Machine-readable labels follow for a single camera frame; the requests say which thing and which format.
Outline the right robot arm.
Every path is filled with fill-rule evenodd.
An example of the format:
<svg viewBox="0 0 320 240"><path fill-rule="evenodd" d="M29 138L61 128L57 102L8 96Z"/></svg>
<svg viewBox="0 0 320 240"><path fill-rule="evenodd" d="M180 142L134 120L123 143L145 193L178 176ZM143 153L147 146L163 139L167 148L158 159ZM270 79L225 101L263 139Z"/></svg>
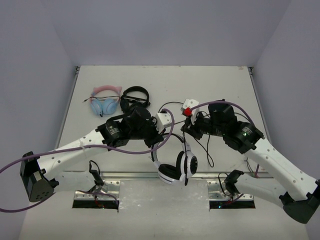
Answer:
<svg viewBox="0 0 320 240"><path fill-rule="evenodd" d="M253 195L279 206L293 220L308 223L320 206L320 181L283 156L252 120L239 121L234 108L242 110L223 99L206 103L186 99L181 107L186 116L181 129L197 140L203 135L221 137L228 147L263 167L271 176L255 178L233 170L224 181L232 196Z"/></svg>

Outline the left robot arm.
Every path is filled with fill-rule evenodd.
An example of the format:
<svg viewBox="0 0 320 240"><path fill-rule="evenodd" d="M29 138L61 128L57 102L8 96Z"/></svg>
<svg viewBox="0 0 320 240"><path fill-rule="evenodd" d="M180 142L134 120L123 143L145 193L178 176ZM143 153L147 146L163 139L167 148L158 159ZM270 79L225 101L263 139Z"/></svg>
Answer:
<svg viewBox="0 0 320 240"><path fill-rule="evenodd" d="M55 150L35 154L32 151L22 156L20 177L28 200L36 203L49 198L61 183L60 175L76 163L89 159L103 151L122 150L130 140L141 140L148 147L146 154L152 153L164 142L164 130L172 126L172 115L162 111L152 116L143 108L109 118L85 136Z"/></svg>

